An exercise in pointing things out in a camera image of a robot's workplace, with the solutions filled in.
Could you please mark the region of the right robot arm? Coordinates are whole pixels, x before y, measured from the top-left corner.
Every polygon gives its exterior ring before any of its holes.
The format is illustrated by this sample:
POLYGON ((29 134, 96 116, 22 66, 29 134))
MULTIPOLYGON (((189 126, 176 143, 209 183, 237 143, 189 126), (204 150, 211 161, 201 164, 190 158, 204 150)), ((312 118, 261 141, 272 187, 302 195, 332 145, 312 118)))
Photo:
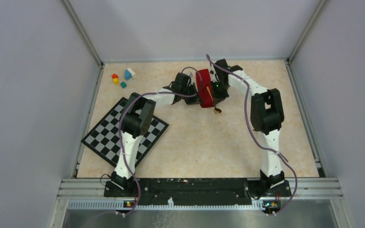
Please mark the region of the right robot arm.
POLYGON ((280 91, 262 86, 242 67, 229 66, 225 59, 210 64, 219 88, 228 90, 233 87, 244 95, 246 125, 255 144, 263 151, 259 188, 264 195, 272 196, 285 180, 281 166, 283 156, 279 149, 280 130, 285 118, 280 91))

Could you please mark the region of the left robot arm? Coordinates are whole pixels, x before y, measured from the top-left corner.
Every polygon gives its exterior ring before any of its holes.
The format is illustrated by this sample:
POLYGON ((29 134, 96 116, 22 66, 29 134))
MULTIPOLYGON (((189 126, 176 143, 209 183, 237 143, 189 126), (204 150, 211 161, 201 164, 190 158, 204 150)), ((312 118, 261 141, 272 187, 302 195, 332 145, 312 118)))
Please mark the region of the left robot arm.
POLYGON ((117 165, 111 174, 109 187, 121 196, 133 192, 133 176, 139 143, 151 126, 154 111, 173 105, 181 99, 196 98, 197 90, 189 75, 177 73, 174 81, 156 92, 132 93, 121 112, 119 134, 121 151, 117 165))

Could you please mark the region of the red cloth napkin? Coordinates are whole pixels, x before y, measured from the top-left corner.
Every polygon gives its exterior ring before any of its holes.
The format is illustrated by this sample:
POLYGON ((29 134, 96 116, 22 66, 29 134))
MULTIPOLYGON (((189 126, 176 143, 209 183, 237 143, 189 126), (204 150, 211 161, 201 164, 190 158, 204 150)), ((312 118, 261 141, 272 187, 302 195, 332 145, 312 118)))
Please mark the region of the red cloth napkin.
POLYGON ((202 108, 214 107, 213 100, 213 89, 211 86, 211 77, 209 69, 202 69, 196 73, 197 89, 199 92, 199 97, 202 101, 200 106, 202 108))

